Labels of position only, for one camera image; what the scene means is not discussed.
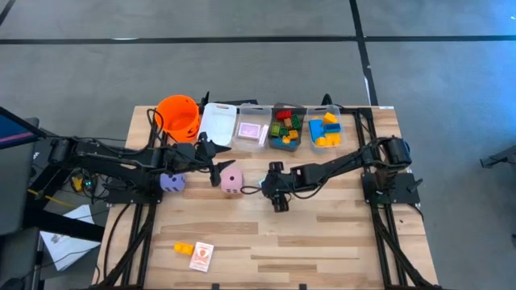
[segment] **plastic container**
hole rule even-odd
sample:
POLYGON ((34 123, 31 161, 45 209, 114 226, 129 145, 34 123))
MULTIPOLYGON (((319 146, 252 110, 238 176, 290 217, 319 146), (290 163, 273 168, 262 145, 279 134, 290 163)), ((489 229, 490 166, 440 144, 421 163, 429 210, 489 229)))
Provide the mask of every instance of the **plastic container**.
POLYGON ((227 146, 233 137, 236 121, 236 107, 233 105, 209 103, 202 114, 201 132, 206 132, 208 140, 220 146, 227 146))
MULTIPOLYGON (((197 138, 201 119, 199 107, 188 96, 173 95, 165 98, 157 107, 163 116, 163 131, 169 133, 178 142, 190 142, 197 138)), ((161 118, 155 116, 156 124, 161 126, 161 118)))
POLYGON ((269 125, 269 123, 271 122, 272 115, 273 110, 271 109, 271 107, 242 104, 240 106, 239 118, 236 122, 236 130, 233 134, 232 146, 244 151, 263 151, 266 148, 266 145, 261 146, 258 140, 246 139, 238 136, 239 126, 241 122, 245 122, 260 125, 260 127, 263 128, 264 125, 269 125))
POLYGON ((316 107, 308 108, 308 109, 306 109, 306 118, 307 118, 308 122, 311 119, 314 119, 314 118, 321 118, 321 119, 323 119, 324 115, 326 113, 333 114, 334 116, 337 117, 337 120, 339 120, 339 124, 340 124, 340 132, 339 132, 339 134, 340 134, 340 145, 336 145, 336 146, 318 146, 318 145, 316 145, 312 141, 312 138, 310 136, 310 138, 309 138, 310 146, 311 146, 312 150, 317 152, 317 153, 324 153, 325 151, 328 151, 328 150, 331 150, 331 149, 335 150, 337 148, 346 147, 346 142, 347 142, 347 140, 346 140, 346 132, 345 132, 345 129, 344 129, 344 124, 342 123, 342 118, 340 117, 340 110, 339 110, 338 106, 329 105, 329 106, 316 106, 316 107))
POLYGON ((298 132, 298 139, 294 140, 294 141, 291 141, 291 144, 293 144, 295 142, 295 145, 293 145, 293 146, 283 146, 283 144, 279 143, 279 141, 278 141, 278 139, 281 140, 280 138, 271 138, 271 135, 270 135, 271 134, 271 129, 273 128, 273 123, 274 122, 279 122, 279 123, 283 124, 283 121, 278 121, 277 120, 276 113, 278 111, 289 110, 289 109, 303 109, 303 106, 290 105, 290 104, 285 104, 285 103, 277 103, 276 105, 274 105, 274 114, 271 117, 271 123, 270 123, 269 128, 268 128, 268 145, 271 148, 274 148, 274 149, 294 152, 294 151, 296 151, 299 148, 299 145, 301 145, 301 137, 302 137, 302 132, 303 132, 303 124, 304 124, 303 121, 305 119, 305 115, 304 114, 295 114, 295 115, 298 116, 299 122, 301 123, 301 128, 297 130, 297 132, 298 132))

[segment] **clear plastic bin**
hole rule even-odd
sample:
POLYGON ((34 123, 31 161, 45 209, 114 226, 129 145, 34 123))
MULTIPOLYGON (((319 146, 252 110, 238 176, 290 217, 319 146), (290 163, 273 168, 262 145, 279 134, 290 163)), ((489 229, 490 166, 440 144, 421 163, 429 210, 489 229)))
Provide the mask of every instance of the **clear plastic bin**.
POLYGON ((270 106, 242 104, 240 106, 239 118, 236 122, 235 133, 233 134, 233 146, 244 151, 263 151, 268 147, 267 137, 265 138, 264 146, 260 146, 258 140, 240 138, 238 136, 239 126, 241 122, 246 122, 260 125, 263 128, 264 125, 269 125, 272 116, 273 110, 270 106))
POLYGON ((316 106, 316 107, 308 108, 308 109, 306 109, 305 120, 306 120, 306 122, 309 122, 313 118, 321 118, 321 119, 323 119, 324 115, 326 113, 333 114, 339 120, 339 124, 340 124, 340 132, 339 132, 339 134, 340 134, 340 145, 337 145, 337 146, 318 146, 318 145, 316 145, 312 141, 311 134, 309 133, 309 136, 310 136, 310 146, 311 146, 312 150, 317 152, 317 153, 324 153, 325 151, 328 151, 328 150, 335 150, 337 148, 346 147, 346 142, 347 142, 347 140, 346 140, 346 132, 345 132, 344 124, 342 123, 342 118, 340 117, 340 110, 339 110, 338 106, 329 105, 329 106, 316 106))

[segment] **white paper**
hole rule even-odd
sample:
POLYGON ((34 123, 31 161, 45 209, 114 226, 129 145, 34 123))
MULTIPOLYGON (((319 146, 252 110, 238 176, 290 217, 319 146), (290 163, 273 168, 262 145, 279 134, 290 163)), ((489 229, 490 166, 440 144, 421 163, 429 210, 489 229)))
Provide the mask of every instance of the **white paper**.
MULTIPOLYGON (((81 205, 71 212, 65 214, 64 216, 67 218, 80 218, 80 220, 83 222, 89 222, 91 224, 94 223, 88 205, 81 205)), ((70 238, 69 236, 62 234, 54 234, 43 231, 41 232, 41 237, 43 238, 45 245, 50 252, 52 261, 56 262, 57 260, 62 259, 61 261, 55 263, 57 271, 63 271, 71 264, 79 260, 80 257, 86 255, 86 253, 89 252, 87 251, 88 249, 91 250, 100 245, 100 242, 86 241, 79 238, 70 238), (63 259, 63 257, 66 255, 74 252, 81 253, 71 254, 63 259)))

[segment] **wood plank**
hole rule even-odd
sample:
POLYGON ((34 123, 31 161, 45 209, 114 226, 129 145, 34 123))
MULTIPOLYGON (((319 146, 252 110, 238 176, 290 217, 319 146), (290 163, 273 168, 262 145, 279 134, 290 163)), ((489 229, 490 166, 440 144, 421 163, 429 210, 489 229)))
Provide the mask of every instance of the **wood plank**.
MULTIPOLYGON (((135 108, 126 147, 141 148, 147 142, 147 108, 135 108)), ((372 111, 378 136, 401 136, 394 110, 372 111)), ((304 126, 302 146, 294 153, 234 149, 218 155, 216 161, 236 159, 244 169, 246 184, 257 185, 272 161, 283 161, 289 168, 326 162, 358 149, 353 117, 343 116, 342 125, 347 143, 337 151, 321 155, 311 151, 308 126, 304 126)), ((187 173, 187 189, 166 193, 157 207, 145 288, 210 288, 212 283, 225 289, 292 289, 299 284, 308 284, 309 288, 383 288, 361 173, 357 169, 329 180, 309 200, 293 197, 288 213, 274 213, 261 193, 226 194, 211 188, 208 175, 187 173), (208 273, 190 270, 189 256, 176 253, 175 242, 215 245, 208 273)), ((121 208, 117 205, 110 209, 98 259, 101 270, 106 238, 121 208)), ((437 283, 421 217, 407 205, 395 205, 393 211, 402 249, 426 279, 437 283)), ((133 213, 132 205, 114 232, 108 269, 115 266, 127 247, 133 213)), ((139 253, 132 265, 132 282, 136 281, 139 253)), ((389 250, 388 256, 396 281, 389 250)))

